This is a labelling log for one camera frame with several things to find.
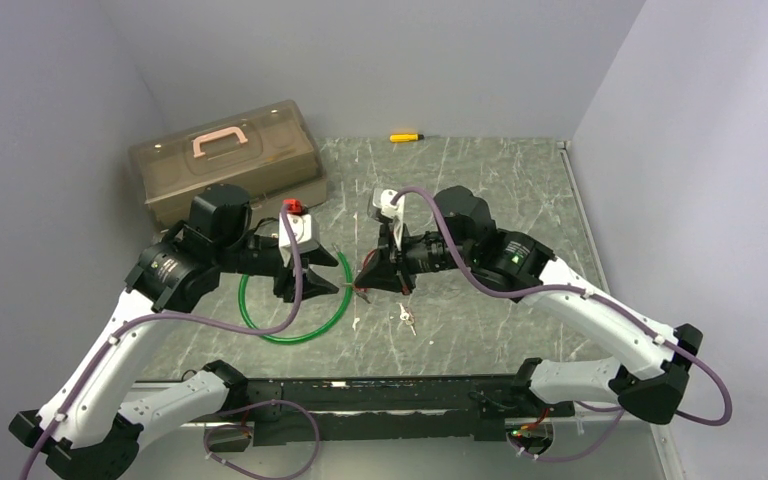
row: robotic arm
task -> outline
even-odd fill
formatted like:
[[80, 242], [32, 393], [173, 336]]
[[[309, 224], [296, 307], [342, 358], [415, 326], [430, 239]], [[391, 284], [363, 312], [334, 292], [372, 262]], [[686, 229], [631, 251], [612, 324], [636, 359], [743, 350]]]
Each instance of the robotic arm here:
[[[316, 221], [298, 202], [288, 218], [302, 259], [302, 299], [338, 291], [316, 275], [311, 264], [337, 266], [320, 244]], [[274, 278], [273, 293], [292, 302], [295, 296], [289, 233], [259, 236], [250, 229], [248, 194], [234, 186], [213, 185], [192, 203], [188, 222], [180, 222], [163, 239], [145, 249], [126, 278], [126, 288], [92, 349], [66, 384], [39, 410], [19, 412], [10, 431], [33, 447], [57, 420], [43, 445], [48, 466], [64, 479], [118, 478], [138, 451], [180, 425], [203, 415], [249, 405], [247, 379], [217, 360], [189, 380], [148, 398], [125, 402], [125, 395], [151, 355], [176, 323], [141, 323], [121, 338], [124, 324], [161, 311], [191, 312], [219, 285], [220, 273]], [[115, 348], [101, 359], [89, 379], [79, 378], [105, 344]], [[67, 395], [79, 392], [65, 413]]]
[[[393, 190], [373, 193], [369, 214], [381, 222], [378, 246], [355, 285], [408, 295], [416, 288], [416, 275], [457, 265], [439, 231], [408, 234], [403, 222], [404, 199], [393, 205], [395, 194]], [[699, 330], [689, 324], [674, 329], [625, 307], [657, 333], [653, 340], [613, 309], [589, 301], [592, 295], [611, 297], [573, 271], [549, 247], [522, 232], [497, 228], [487, 202], [465, 187], [442, 190], [434, 200], [458, 254], [481, 284], [503, 292], [540, 285], [579, 287], [583, 295], [545, 291], [512, 301], [552, 312], [612, 355], [605, 360], [569, 363], [527, 359], [517, 372], [514, 389], [538, 405], [568, 400], [618, 403], [647, 422], [670, 422], [687, 387], [690, 362], [664, 343], [672, 342], [696, 355], [702, 341]]]

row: toolbox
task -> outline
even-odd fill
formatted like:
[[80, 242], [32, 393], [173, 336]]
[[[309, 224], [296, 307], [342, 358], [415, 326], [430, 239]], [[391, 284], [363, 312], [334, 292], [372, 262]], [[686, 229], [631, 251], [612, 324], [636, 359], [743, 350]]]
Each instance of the toolbox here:
[[130, 148], [158, 230], [186, 220], [213, 183], [245, 188], [252, 222], [277, 217], [285, 198], [308, 206], [327, 196], [319, 149], [298, 106], [286, 100]]

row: table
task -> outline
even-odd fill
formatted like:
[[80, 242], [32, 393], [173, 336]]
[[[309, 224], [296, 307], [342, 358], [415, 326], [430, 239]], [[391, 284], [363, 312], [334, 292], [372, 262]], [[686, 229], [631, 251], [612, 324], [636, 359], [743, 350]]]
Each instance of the table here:
[[[377, 238], [378, 223], [366, 216], [374, 187], [416, 185], [436, 192], [464, 185], [487, 200], [500, 228], [528, 233], [602, 286], [571, 177], [554, 140], [442, 137], [391, 144], [383, 138], [324, 138], [318, 143], [329, 193], [313, 213], [323, 245], [339, 245], [354, 269]], [[407, 197], [406, 223], [411, 234], [434, 228], [418, 196]], [[340, 268], [315, 270], [332, 283], [342, 283]], [[223, 275], [219, 288], [194, 313], [242, 324], [238, 285], [238, 275]], [[271, 285], [267, 278], [249, 281], [247, 303], [260, 327], [280, 323], [290, 309], [272, 296]], [[305, 301], [283, 334], [315, 329], [336, 311], [341, 297]], [[458, 271], [419, 276], [416, 291], [407, 298], [370, 292], [370, 299], [370, 305], [355, 299], [327, 334], [294, 346], [181, 325], [142, 378], [178, 379], [187, 369], [216, 359], [248, 377], [262, 378], [513, 373], [527, 357], [572, 361], [607, 356], [547, 314], [477, 292]], [[399, 321], [399, 302], [414, 312], [416, 336]]]

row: bunch of keys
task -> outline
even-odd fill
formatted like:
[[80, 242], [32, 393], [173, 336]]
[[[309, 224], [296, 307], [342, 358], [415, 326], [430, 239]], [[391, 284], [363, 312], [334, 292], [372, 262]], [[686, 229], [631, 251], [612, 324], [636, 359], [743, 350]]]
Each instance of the bunch of keys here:
[[405, 322], [405, 325], [411, 327], [411, 331], [415, 337], [416, 327], [414, 327], [414, 324], [416, 323], [416, 318], [414, 318], [413, 312], [411, 312], [410, 309], [405, 307], [405, 305], [402, 303], [399, 303], [399, 308], [402, 310], [402, 313], [399, 314], [399, 320]]

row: gray marble surface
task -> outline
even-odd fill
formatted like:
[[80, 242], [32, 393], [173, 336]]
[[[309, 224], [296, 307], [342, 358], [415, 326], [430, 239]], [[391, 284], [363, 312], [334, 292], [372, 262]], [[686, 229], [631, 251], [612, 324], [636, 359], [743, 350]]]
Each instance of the gray marble surface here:
[[[313, 209], [321, 240], [340, 246], [356, 269], [375, 245], [378, 224], [366, 217], [376, 185], [418, 185], [432, 192], [464, 185], [490, 205], [500, 228], [528, 233], [601, 286], [570, 179], [552, 139], [427, 138], [391, 144], [386, 139], [319, 139], [329, 175], [328, 201]], [[412, 234], [433, 228], [417, 196], [407, 200]], [[333, 283], [339, 268], [318, 267]], [[223, 275], [219, 288], [195, 310], [242, 323], [238, 275]], [[314, 298], [284, 335], [307, 333], [331, 317], [342, 293]], [[187, 369], [223, 359], [249, 377], [321, 377], [513, 373], [527, 357], [592, 360], [606, 353], [545, 313], [475, 291], [457, 271], [418, 277], [408, 298], [370, 292], [371, 305], [353, 301], [324, 336], [294, 346], [181, 325], [144, 370], [146, 380], [177, 379]], [[289, 306], [271, 295], [271, 280], [249, 282], [249, 311], [261, 327], [280, 323]], [[399, 320], [399, 302], [416, 316], [417, 336]]]

